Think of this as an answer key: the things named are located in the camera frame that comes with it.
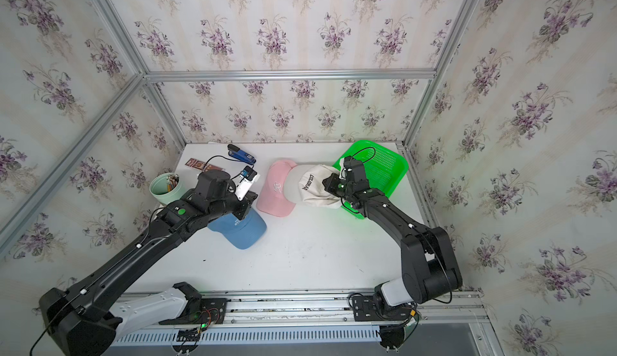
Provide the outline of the light blue baseball cap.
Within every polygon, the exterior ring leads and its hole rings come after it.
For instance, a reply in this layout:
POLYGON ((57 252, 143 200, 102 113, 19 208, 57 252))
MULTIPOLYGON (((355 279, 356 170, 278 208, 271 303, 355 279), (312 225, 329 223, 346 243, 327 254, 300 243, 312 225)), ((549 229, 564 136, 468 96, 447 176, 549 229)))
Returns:
POLYGON ((254 245, 267 231, 263 218, 250 208, 244 219, 237 219, 233 214, 221 216, 207 226, 212 232, 218 232, 234 247, 244 250, 254 245))

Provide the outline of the grey white baseball cap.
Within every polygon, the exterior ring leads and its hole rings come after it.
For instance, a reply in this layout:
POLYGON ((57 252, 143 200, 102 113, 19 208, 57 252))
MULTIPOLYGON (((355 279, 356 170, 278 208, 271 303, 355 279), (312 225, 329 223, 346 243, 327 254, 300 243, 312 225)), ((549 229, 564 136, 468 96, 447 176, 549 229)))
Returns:
POLYGON ((339 171, 323 164, 295 166, 284 180, 284 197, 294 205, 339 208, 341 200, 327 192, 323 185, 323 181, 332 174, 339 176, 339 171))

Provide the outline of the pink baseball cap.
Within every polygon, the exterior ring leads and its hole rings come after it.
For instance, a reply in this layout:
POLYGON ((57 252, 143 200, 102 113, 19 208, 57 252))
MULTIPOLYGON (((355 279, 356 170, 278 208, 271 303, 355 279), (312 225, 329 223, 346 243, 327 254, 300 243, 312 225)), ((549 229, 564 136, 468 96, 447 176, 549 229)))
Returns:
POLYGON ((297 165, 289 159, 275 161, 268 169, 265 183, 257 199, 257 209, 270 216, 286 217, 295 208, 295 203, 284 195, 284 183, 297 165))

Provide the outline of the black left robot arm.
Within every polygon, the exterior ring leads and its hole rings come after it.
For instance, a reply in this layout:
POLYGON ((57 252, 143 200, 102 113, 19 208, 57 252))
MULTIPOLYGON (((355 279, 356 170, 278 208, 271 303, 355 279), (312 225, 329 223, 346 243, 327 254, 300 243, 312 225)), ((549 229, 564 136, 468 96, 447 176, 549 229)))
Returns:
POLYGON ((65 355, 103 354, 124 322, 112 305, 136 280, 210 222, 229 214, 247 216, 258 195, 238 196, 236 189, 226 171, 200 173, 195 188, 162 208, 110 261, 69 288, 52 288, 41 296, 45 334, 65 355))

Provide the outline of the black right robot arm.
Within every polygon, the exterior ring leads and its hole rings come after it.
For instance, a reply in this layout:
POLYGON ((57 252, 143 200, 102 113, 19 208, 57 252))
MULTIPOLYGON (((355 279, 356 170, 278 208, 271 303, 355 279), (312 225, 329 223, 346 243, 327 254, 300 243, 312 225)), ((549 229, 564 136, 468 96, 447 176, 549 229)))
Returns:
POLYGON ((344 158, 341 172, 331 174, 322 184, 328 193, 381 227, 400 248, 401 276, 375 288, 378 304, 388 308, 424 304, 463 285, 448 233, 441 227, 427 227, 397 208, 383 191, 371 186, 362 161, 344 158))

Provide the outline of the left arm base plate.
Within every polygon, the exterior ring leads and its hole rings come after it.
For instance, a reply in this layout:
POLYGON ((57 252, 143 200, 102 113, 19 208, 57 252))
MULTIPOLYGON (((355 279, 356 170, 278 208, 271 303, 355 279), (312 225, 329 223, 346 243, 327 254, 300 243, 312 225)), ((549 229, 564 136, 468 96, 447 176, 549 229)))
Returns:
POLYGON ((203 298, 200 302, 189 301, 177 318, 159 322, 159 325, 222 324, 228 300, 226 298, 203 298))

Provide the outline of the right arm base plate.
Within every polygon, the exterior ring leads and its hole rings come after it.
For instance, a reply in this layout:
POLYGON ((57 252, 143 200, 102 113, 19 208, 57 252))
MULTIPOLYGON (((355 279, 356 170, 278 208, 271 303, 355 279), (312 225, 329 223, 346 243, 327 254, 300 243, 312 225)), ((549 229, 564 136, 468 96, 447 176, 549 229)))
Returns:
POLYGON ((411 303, 389 306, 381 297, 352 293, 347 298, 355 322, 404 322, 416 315, 411 303))

